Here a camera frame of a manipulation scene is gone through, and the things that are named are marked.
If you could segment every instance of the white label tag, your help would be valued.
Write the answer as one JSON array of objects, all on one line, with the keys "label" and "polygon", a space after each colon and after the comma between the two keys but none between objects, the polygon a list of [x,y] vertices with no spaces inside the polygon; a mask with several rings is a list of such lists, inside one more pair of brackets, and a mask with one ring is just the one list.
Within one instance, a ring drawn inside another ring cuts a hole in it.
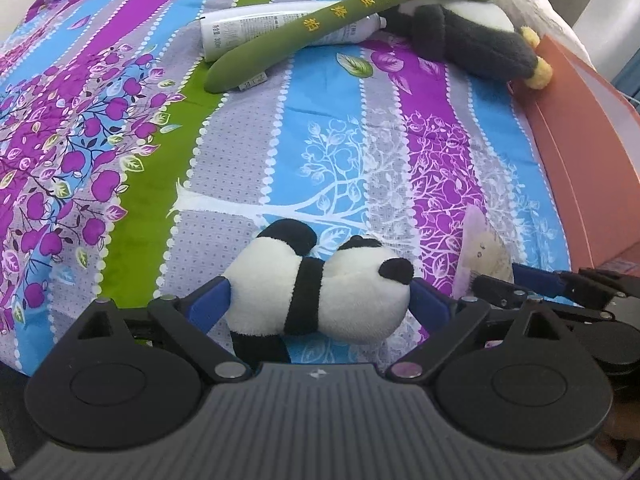
[{"label": "white label tag", "polygon": [[254,86],[258,86],[259,84],[264,83],[265,81],[267,81],[267,79],[267,75],[264,72],[260,72],[257,76],[252,77],[251,79],[249,79],[249,81],[238,86],[238,89],[240,91],[244,91],[249,88],[253,88]]}]

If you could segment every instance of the penguin plush toy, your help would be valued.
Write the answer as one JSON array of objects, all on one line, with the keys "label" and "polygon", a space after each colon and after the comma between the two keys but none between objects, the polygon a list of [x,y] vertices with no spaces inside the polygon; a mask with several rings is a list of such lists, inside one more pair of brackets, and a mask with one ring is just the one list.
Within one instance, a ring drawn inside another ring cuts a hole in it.
[{"label": "penguin plush toy", "polygon": [[352,344],[381,342],[402,323],[414,267],[373,238],[356,235],[327,260],[305,223],[277,220],[242,250],[224,277],[234,352],[251,368],[289,363],[283,335],[321,332]]},{"label": "penguin plush toy", "polygon": [[551,66],[536,55],[538,35],[529,27],[516,32],[504,11],[492,2],[413,0],[381,12],[386,30],[410,38],[427,61],[449,61],[467,72],[501,82],[522,79],[544,88]]}]

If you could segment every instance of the green hammer handle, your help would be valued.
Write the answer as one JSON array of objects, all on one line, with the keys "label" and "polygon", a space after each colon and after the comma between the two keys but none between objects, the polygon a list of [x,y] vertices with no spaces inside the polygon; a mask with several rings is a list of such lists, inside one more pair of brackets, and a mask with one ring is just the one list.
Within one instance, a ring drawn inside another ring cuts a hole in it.
[{"label": "green hammer handle", "polygon": [[227,52],[209,69],[205,90],[227,92],[339,28],[410,1],[343,0],[302,16]]}]

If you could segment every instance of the panda leg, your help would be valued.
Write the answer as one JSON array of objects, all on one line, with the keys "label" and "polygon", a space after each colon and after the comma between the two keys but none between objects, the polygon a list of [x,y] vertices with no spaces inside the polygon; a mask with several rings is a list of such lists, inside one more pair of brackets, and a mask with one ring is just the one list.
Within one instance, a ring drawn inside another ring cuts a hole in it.
[{"label": "panda leg", "polygon": [[422,59],[445,60],[445,19],[441,5],[423,5],[415,9],[411,44]]},{"label": "panda leg", "polygon": [[251,370],[257,370],[260,363],[291,362],[287,346],[279,335],[244,335],[231,331],[231,341],[236,357]]},{"label": "panda leg", "polygon": [[265,227],[258,238],[273,238],[291,247],[298,256],[306,256],[318,243],[316,232],[304,222],[283,218]]}]

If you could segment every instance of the green stripe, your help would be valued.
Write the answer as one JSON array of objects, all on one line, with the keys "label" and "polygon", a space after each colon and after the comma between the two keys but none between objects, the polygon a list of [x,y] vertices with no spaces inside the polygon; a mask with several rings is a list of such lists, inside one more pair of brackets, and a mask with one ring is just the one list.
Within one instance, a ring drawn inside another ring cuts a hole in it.
[{"label": "green stripe", "polygon": [[[269,0],[238,0],[238,6],[268,3]],[[167,113],[171,124],[181,124],[174,132],[156,134],[158,149],[143,158],[145,171],[127,173],[129,189],[120,196],[128,214],[115,224],[102,271],[102,296],[113,298],[121,308],[146,305],[158,288],[156,279],[168,250],[174,215],[175,184],[186,179],[193,149],[202,123],[220,104],[222,94],[208,94],[204,81],[209,66],[201,62],[180,91],[184,101],[172,103]]]}]

